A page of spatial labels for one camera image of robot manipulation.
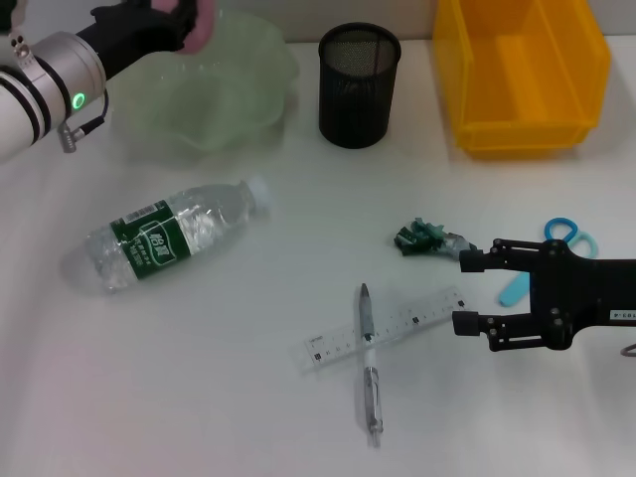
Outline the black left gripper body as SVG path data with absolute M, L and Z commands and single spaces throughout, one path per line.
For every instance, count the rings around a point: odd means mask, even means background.
M 175 22 L 170 15 L 126 1 L 93 9 L 92 25 L 78 32 L 97 54 L 107 80 L 147 55 L 175 51 Z

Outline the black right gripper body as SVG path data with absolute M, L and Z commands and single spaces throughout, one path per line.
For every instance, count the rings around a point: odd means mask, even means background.
M 635 326 L 635 261 L 592 259 L 562 240 L 540 245 L 531 271 L 531 314 L 543 345 L 563 351 L 590 327 Z

